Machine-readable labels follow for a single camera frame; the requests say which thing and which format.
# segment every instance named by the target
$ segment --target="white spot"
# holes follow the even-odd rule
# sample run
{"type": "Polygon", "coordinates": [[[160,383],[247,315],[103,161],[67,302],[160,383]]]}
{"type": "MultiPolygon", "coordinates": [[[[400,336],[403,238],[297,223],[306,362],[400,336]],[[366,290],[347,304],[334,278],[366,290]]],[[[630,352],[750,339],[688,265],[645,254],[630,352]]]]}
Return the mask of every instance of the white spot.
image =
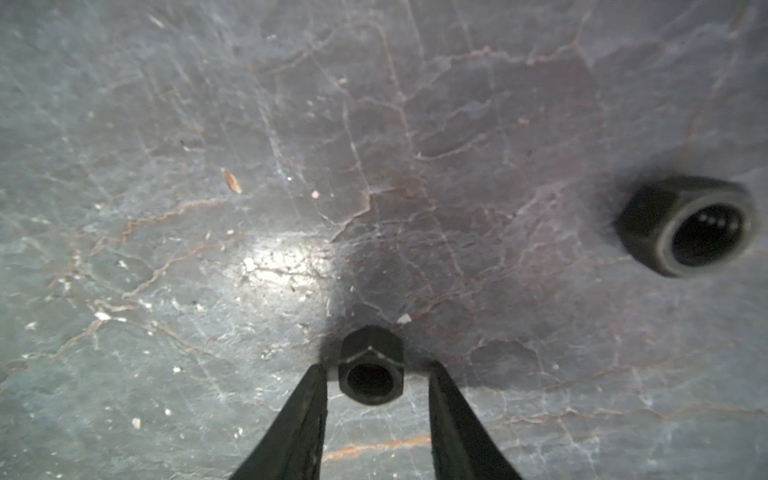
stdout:
{"type": "Polygon", "coordinates": [[[165,24],[163,22],[161,22],[158,17],[155,17],[154,15],[150,15],[149,19],[150,19],[150,22],[154,23],[158,27],[165,28],[165,24]]]}
{"type": "Polygon", "coordinates": [[[247,272],[253,272],[256,269],[256,262],[251,257],[243,258],[243,265],[245,265],[247,272]]]}

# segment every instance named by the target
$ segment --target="black nut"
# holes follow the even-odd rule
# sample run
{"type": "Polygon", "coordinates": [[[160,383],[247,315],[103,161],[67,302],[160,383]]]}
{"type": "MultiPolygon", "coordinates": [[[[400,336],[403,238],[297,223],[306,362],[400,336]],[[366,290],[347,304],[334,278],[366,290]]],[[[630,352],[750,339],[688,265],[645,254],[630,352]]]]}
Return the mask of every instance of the black nut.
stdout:
{"type": "Polygon", "coordinates": [[[402,395],[402,340],[368,325],[346,336],[339,359],[339,386],[353,400],[382,405],[402,395]]]}
{"type": "Polygon", "coordinates": [[[629,253],[664,276],[709,272],[738,256],[757,230],[749,192],[739,184],[678,177],[642,187],[617,231],[629,253]]]}

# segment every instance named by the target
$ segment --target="nut hole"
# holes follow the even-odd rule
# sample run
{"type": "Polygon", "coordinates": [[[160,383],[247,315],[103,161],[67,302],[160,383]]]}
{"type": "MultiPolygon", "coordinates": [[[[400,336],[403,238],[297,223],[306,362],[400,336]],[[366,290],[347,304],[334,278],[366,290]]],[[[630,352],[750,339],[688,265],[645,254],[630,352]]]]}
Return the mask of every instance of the nut hole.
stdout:
{"type": "Polygon", "coordinates": [[[395,380],[389,370],[372,363],[354,367],[349,371],[346,381],[355,393],[368,397],[387,396],[395,388],[395,380]]]}
{"type": "Polygon", "coordinates": [[[685,266],[704,266],[725,257],[740,242],[742,213],[722,204],[710,205],[688,217],[672,239],[672,255],[685,266]]]}

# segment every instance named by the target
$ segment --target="marble surface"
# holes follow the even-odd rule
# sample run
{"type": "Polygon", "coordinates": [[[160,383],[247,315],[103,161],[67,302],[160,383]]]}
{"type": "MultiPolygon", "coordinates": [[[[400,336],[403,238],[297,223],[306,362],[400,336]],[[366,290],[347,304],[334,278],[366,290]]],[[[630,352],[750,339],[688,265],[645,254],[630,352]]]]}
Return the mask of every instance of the marble surface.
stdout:
{"type": "Polygon", "coordinates": [[[681,173],[768,224],[763,0],[14,0],[0,103],[0,478],[226,478],[366,323],[406,391],[331,382],[323,478],[434,478],[431,358],[528,480],[766,477],[768,237],[611,226],[681,173]]]}

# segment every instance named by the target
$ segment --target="orange streak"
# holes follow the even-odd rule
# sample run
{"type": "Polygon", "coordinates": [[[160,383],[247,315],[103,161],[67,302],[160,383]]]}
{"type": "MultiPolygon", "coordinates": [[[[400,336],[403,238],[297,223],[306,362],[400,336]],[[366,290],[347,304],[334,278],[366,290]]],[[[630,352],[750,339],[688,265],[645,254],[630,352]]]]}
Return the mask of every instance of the orange streak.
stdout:
{"type": "Polygon", "coordinates": [[[409,447],[426,447],[431,444],[432,437],[424,434],[406,440],[392,440],[391,442],[372,443],[370,445],[351,445],[333,452],[323,453],[323,463],[332,460],[355,458],[364,452],[387,452],[389,450],[407,449],[409,447]]]}

